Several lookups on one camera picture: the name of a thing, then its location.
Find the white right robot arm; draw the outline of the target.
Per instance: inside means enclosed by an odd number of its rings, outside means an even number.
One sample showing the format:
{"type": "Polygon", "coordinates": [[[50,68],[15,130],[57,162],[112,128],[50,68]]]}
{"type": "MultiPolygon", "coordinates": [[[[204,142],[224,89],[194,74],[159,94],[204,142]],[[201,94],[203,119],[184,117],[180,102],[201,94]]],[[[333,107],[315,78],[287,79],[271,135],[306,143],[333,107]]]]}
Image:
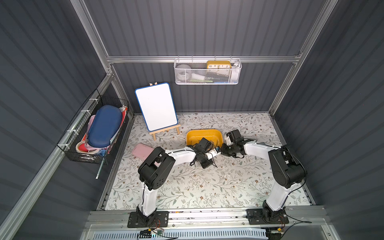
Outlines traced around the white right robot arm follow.
{"type": "Polygon", "coordinates": [[[263,209],[277,213],[284,208],[288,196],[302,187],[307,172],[289,145],[280,147],[258,143],[244,138],[239,130],[226,134],[222,155],[237,158],[238,155],[255,156],[270,161],[275,179],[271,194],[263,203],[263,209]]]}

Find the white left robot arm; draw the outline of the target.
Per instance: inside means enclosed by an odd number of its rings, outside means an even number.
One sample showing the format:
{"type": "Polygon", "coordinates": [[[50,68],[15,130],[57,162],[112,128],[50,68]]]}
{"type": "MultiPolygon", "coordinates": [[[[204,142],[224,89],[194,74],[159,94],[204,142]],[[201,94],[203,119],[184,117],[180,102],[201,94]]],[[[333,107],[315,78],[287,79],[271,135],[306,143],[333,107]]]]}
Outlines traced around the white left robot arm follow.
{"type": "Polygon", "coordinates": [[[142,198],[138,205],[139,213],[151,216],[157,209],[158,189],[166,182],[173,167],[181,164],[200,163],[203,169],[215,166],[214,158],[220,155],[222,148],[202,138],[195,145],[187,145],[177,150],[165,150],[156,147],[140,165],[138,173],[142,183],[142,198]]]}

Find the yellow plastic storage box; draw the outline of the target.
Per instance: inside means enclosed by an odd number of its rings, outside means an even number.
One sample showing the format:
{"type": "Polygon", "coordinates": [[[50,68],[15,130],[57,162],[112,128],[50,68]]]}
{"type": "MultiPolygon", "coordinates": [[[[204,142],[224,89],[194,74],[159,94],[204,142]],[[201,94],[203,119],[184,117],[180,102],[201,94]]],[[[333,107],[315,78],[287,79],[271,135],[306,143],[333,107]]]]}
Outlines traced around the yellow plastic storage box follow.
{"type": "Polygon", "coordinates": [[[215,147],[221,147],[223,144],[223,136],[219,130],[216,129],[203,129],[191,130],[187,133],[187,145],[195,145],[202,138],[213,142],[215,147]]]}

